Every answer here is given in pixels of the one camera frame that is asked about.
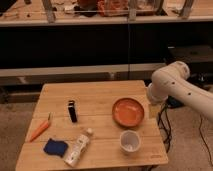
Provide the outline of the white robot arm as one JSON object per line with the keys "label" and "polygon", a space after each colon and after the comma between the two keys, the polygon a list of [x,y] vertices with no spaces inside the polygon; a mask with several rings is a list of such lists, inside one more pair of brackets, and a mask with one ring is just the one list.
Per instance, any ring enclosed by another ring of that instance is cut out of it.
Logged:
{"label": "white robot arm", "polygon": [[147,87],[147,98],[155,105],[171,96],[213,122],[213,93],[187,82],[189,76],[190,69],[182,61],[157,69]]}

